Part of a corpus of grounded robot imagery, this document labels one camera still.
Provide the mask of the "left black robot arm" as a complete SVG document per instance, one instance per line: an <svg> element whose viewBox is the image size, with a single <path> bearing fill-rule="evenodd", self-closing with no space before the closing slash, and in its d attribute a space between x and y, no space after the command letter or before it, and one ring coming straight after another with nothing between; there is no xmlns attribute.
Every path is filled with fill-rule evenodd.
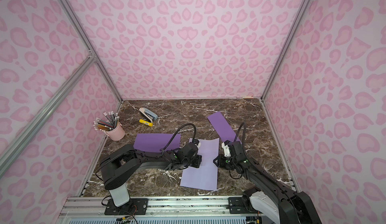
<svg viewBox="0 0 386 224"><path fill-rule="evenodd" d="M104 188L110 193L113 204L121 207L130 202L126 182L136 171L199 168L202 161L202 156L198 154L199 146L200 142L194 139L182 148L155 153L126 145L101 161L96 173L101 173Z"/></svg>

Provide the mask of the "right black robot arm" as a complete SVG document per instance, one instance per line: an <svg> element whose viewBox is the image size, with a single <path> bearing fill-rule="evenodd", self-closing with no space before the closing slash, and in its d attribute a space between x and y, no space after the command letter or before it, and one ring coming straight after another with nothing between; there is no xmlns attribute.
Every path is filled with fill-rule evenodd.
<svg viewBox="0 0 386 224"><path fill-rule="evenodd" d="M241 142L225 141L224 154L213 163L222 169L236 171L252 182L257 191L247 194L251 207L262 212L275 224L320 224L321 219L311 198L277 181L253 158L248 158Z"/></svg>

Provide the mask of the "light lilac paper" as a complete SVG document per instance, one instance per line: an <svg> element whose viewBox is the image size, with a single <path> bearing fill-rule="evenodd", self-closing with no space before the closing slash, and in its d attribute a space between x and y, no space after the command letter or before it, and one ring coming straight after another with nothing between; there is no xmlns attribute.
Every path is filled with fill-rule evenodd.
<svg viewBox="0 0 386 224"><path fill-rule="evenodd" d="M202 156L199 168L189 167L183 171L180 186L213 191L217 189L218 167L213 160L219 155L220 139L199 140L198 154Z"/></svg>

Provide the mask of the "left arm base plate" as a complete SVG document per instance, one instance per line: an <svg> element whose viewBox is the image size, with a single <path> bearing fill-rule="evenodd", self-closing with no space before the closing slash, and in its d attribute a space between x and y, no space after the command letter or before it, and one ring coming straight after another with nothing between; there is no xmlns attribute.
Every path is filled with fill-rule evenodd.
<svg viewBox="0 0 386 224"><path fill-rule="evenodd" d="M109 199L106 204L102 203L102 205L106 208L104 213L106 216L142 216L146 214L148 202L147 198L131 198L126 204L116 207L113 200Z"/></svg>

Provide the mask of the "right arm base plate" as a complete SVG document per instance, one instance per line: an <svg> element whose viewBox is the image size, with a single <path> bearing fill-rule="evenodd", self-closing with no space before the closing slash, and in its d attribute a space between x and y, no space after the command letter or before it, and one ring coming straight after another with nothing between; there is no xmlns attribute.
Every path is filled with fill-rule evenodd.
<svg viewBox="0 0 386 224"><path fill-rule="evenodd" d="M229 197L228 207L230 214L261 214L255 210L246 196Z"/></svg>

